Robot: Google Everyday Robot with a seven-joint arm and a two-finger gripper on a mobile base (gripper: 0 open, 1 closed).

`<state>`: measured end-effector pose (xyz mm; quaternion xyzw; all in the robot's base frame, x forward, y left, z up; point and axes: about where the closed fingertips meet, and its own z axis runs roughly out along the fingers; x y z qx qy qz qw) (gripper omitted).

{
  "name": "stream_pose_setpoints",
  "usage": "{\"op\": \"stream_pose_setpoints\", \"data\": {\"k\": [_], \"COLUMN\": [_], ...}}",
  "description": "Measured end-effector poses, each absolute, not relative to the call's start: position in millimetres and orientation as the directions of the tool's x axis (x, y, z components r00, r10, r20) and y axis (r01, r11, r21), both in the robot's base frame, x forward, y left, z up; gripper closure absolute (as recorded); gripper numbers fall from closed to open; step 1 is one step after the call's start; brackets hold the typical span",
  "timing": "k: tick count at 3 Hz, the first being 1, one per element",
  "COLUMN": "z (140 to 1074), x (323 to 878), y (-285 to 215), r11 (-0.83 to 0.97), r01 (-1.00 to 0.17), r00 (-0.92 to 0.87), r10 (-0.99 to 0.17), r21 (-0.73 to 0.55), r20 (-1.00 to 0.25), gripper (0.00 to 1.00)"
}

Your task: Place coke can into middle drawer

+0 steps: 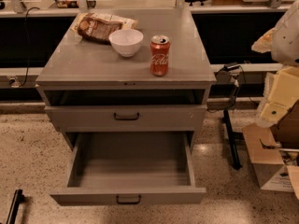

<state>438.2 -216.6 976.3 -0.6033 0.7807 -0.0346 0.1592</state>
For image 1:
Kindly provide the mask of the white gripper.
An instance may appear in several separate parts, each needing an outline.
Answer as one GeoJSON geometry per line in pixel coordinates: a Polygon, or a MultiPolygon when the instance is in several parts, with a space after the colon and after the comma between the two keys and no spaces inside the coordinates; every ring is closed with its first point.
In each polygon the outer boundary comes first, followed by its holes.
{"type": "MultiPolygon", "coordinates": [[[[275,28],[268,30],[251,49],[259,53],[266,53],[272,49],[272,38],[275,28]]],[[[283,66],[275,74],[266,75],[261,100],[255,123],[262,128],[269,128],[284,118],[294,104],[299,100],[299,68],[283,66]]]]}

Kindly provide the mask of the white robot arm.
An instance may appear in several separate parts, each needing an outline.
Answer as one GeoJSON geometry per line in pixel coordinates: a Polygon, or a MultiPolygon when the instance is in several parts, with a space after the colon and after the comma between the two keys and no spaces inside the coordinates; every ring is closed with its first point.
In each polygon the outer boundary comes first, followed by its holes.
{"type": "Polygon", "coordinates": [[[271,53],[282,64],[274,75],[267,75],[256,124],[268,128],[284,118],[299,100],[299,1],[295,1],[274,28],[253,43],[251,49],[271,53]]]}

